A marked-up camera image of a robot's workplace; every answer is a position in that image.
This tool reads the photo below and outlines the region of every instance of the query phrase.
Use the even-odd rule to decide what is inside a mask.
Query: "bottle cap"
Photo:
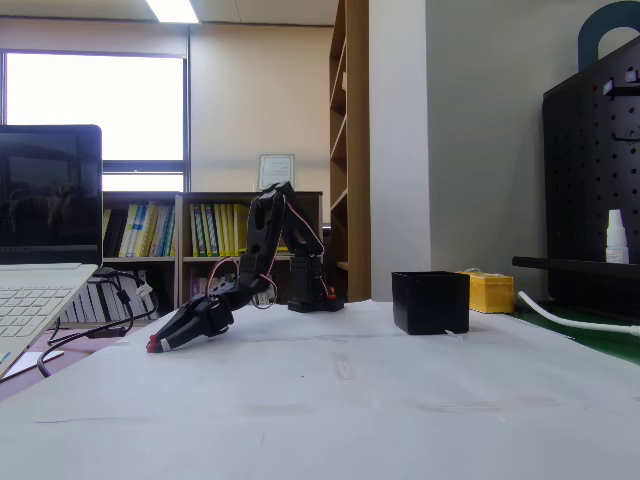
[[[626,247],[627,236],[622,225],[620,210],[609,210],[609,228],[607,228],[607,247]]]

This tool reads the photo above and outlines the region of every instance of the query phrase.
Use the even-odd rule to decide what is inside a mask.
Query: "black pegboard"
[[[625,83],[627,72],[634,70],[640,70],[640,38],[544,95],[549,258],[604,262],[608,212],[620,209],[631,263],[640,263],[640,92],[603,94],[610,80],[617,88],[638,87]],[[616,141],[614,135],[639,143]],[[562,272],[549,275],[550,294],[573,300],[597,294],[609,282]],[[618,282],[609,283],[613,288]],[[640,293],[640,285],[632,290]]]

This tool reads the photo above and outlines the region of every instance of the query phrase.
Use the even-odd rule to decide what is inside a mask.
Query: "framed certificate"
[[[261,155],[258,174],[258,190],[265,190],[274,183],[290,182],[295,188],[293,163],[295,155]]]

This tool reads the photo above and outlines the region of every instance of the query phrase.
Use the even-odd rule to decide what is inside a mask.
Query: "white bottle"
[[[607,228],[607,263],[629,263],[627,236],[622,225],[620,210],[609,210]]]

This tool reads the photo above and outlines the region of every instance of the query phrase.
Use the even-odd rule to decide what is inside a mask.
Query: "green mat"
[[[605,318],[598,315],[579,312],[567,307],[545,304],[543,308],[548,312],[551,312],[558,317],[566,318],[567,320],[589,323],[605,323],[608,325],[624,325],[620,322],[607,321]],[[599,352],[640,365],[640,337],[634,337],[624,333],[597,332],[593,330],[565,327],[564,325],[559,325],[551,320],[547,320],[542,315],[530,310],[527,306],[521,306],[521,309],[523,311],[516,312],[511,316],[525,320],[526,322],[534,325],[538,325],[539,327],[546,328],[547,330],[567,335],[573,338],[577,343],[593,348]]]

